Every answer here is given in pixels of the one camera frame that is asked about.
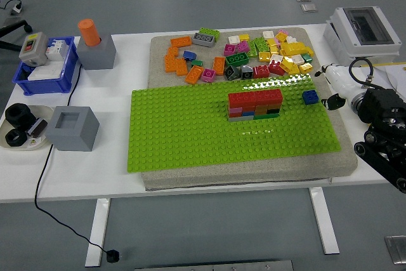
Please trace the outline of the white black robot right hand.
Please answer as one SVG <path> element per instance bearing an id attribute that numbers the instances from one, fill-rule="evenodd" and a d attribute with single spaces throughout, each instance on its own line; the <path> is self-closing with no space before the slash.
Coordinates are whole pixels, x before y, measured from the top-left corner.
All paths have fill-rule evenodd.
<path id="1" fill-rule="evenodd" d="M 358 112 L 359 106 L 363 100 L 366 89 L 362 88 L 349 74 L 349 68 L 340 65 L 322 66 L 320 71 L 315 73 L 315 77 L 324 74 L 327 82 L 336 92 L 328 99 L 323 99 L 322 104 L 328 110 L 337 110 L 348 102 L 354 113 Z"/>

